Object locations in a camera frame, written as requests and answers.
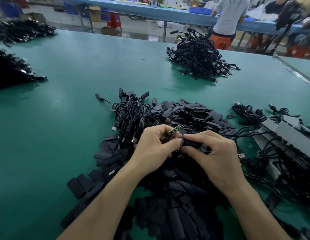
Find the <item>person's back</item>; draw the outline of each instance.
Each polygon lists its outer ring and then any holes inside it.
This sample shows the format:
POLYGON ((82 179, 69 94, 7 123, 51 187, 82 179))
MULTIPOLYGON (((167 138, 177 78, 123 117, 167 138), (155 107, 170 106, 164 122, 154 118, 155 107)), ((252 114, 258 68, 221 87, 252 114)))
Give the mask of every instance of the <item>person's back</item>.
POLYGON ((249 3, 250 0, 220 0, 214 8, 216 12, 221 11, 213 27, 214 32, 230 36, 235 34, 237 22, 246 15, 249 3))

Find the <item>blue plastic tray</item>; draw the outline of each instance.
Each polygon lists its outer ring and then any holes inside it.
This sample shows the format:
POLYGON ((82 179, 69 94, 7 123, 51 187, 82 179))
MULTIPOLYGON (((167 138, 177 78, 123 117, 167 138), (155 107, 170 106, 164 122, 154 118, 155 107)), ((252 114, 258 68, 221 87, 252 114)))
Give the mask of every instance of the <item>blue plastic tray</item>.
POLYGON ((190 13, 204 14, 204 15, 212 15, 212 10, 208 8, 198 8, 198 7, 189 7, 190 13))

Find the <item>hand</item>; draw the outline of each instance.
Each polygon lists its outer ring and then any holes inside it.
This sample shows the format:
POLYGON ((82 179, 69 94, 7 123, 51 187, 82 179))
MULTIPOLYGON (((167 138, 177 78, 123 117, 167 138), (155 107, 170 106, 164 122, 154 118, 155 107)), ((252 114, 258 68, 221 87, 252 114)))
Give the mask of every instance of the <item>hand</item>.
POLYGON ((183 144, 181 133, 176 132, 171 140, 162 144, 165 134, 172 130, 168 125, 157 125, 145 128, 138 141, 133 156, 129 160, 141 172, 142 177, 158 169, 171 153, 183 144))
POLYGON ((234 141, 213 131, 184 134, 185 139, 204 143, 212 149, 209 155, 183 146, 180 151, 192 157, 205 170, 213 184, 226 196, 248 184, 244 177, 234 141))

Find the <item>person's right hand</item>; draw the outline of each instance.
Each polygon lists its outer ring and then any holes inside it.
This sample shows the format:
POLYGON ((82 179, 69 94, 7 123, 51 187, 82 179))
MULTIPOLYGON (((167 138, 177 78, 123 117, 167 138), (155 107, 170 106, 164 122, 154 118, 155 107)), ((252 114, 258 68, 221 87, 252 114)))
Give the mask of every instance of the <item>person's right hand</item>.
POLYGON ((185 139, 204 143, 212 149, 209 155, 199 150, 183 146, 186 153, 202 166, 213 184, 226 196, 248 184, 244 177, 234 141, 229 140, 213 131, 197 134, 184 134, 185 139))

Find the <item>gray floor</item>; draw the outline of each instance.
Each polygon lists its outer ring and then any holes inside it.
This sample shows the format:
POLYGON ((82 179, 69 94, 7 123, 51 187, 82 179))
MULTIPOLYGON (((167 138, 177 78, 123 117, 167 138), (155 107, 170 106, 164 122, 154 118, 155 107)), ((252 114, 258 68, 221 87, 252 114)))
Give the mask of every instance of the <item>gray floor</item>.
MULTIPOLYGON (((66 12, 56 12, 52 7, 46 6, 38 6, 31 5, 28 9, 23 9, 24 13, 36 12, 42 13, 48 24, 57 27, 58 29, 72 30, 82 32, 81 23, 78 15, 70 15, 66 12)), ((83 18, 83 22, 85 26, 89 26, 89 20, 87 18, 83 18)), ((142 39, 149 40, 155 42, 162 42, 163 40, 163 27, 159 27, 155 20, 136 20, 130 19, 126 16, 121 16, 121 25, 122 31, 118 31, 118 35, 121 37, 133 38, 133 39, 142 39)), ((94 32, 101 33, 101 28, 106 26, 106 21, 102 20, 102 22, 93 22, 94 32)), ((203 33, 201 27, 192 25, 192 28, 195 28, 198 32, 203 33)), ((167 31, 166 31, 166 39, 167 43, 174 43, 175 37, 177 34, 170 34, 169 32, 179 30, 183 31, 184 25, 176 24, 176 23, 168 23, 167 31)), ((239 40, 234 40, 232 43, 232 47, 229 50, 234 50, 233 47, 237 46, 239 40)), ((246 41, 243 40, 240 46, 241 52, 252 52, 249 49, 245 49, 246 41)), ((277 53, 284 54, 286 52, 285 47, 279 46, 277 48, 277 53)))

